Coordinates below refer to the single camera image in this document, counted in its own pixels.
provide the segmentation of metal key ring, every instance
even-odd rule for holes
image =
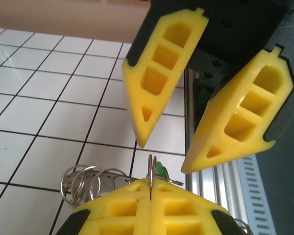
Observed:
[[[110,171],[110,170],[114,170],[114,171],[118,171],[119,173],[121,173],[123,176],[126,176],[126,174],[123,172],[123,171],[121,171],[120,169],[116,169],[116,168],[108,168],[108,169],[104,169],[104,170],[102,170],[101,172],[99,172],[95,177],[94,177],[94,179],[92,180],[92,182],[91,182],[91,186],[90,186],[90,198],[91,198],[91,200],[94,200],[95,198],[97,198],[98,196],[99,196],[99,193],[100,193],[100,186],[98,187],[98,190],[97,190],[97,194],[96,194],[96,196],[94,197],[94,194],[93,194],[93,190],[94,190],[94,185],[95,185],[95,180],[98,178],[99,179],[99,177],[103,174],[103,173],[105,173],[105,172],[107,172],[107,171]],[[113,180],[113,183],[112,183],[112,191],[114,190],[114,188],[115,188],[115,182],[114,182],[114,180]]]
[[[96,168],[100,169],[101,171],[104,170],[103,167],[98,166],[98,165],[89,166],[89,167],[85,168],[83,171],[79,172],[79,173],[74,177],[74,179],[72,180],[72,183],[71,183],[71,194],[72,194],[72,199],[73,199],[73,201],[74,201],[74,203],[75,203],[76,205],[79,205],[79,202],[82,200],[82,198],[80,198],[80,200],[77,200],[77,199],[75,198],[74,184],[75,184],[76,179],[80,176],[80,174],[83,174],[84,172],[87,172],[87,171],[89,171],[89,170],[93,170],[93,169],[96,169]]]
[[[71,205],[71,201],[69,201],[66,196],[65,196],[65,193],[63,191],[63,183],[64,183],[64,179],[65,179],[65,176],[71,171],[71,170],[74,170],[74,169],[77,169],[78,167],[83,167],[83,169],[85,169],[87,166],[86,165],[74,165],[72,167],[70,167],[62,176],[62,179],[61,179],[61,183],[60,183],[60,193],[61,193],[61,196],[63,198],[64,201],[66,201],[67,203],[69,203]]]

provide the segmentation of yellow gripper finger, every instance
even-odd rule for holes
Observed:
[[[57,235],[222,235],[238,233],[228,211],[163,180],[137,180],[75,209]]]
[[[292,91],[281,49],[260,51],[207,104],[186,155],[190,173],[271,148],[263,136]]]
[[[140,147],[145,146],[208,24],[202,14],[198,8],[160,17],[138,63],[132,67],[124,60],[124,95]]]

